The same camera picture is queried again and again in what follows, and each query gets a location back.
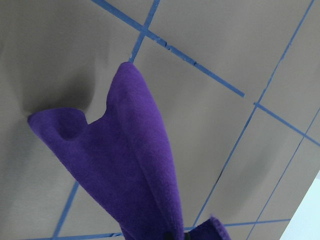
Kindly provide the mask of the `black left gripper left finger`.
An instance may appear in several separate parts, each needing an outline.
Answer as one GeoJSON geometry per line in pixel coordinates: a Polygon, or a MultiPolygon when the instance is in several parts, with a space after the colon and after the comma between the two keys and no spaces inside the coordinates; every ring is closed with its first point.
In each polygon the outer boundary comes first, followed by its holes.
{"type": "Polygon", "coordinates": [[[171,232],[165,232],[163,234],[163,239],[164,240],[174,240],[174,236],[171,232]]]}

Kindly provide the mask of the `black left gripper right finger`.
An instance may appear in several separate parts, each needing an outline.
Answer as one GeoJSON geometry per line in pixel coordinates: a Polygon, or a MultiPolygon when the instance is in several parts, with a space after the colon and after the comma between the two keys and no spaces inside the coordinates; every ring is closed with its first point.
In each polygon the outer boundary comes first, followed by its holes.
{"type": "Polygon", "coordinates": [[[191,240],[191,236],[189,232],[184,233],[184,240],[191,240]]]}

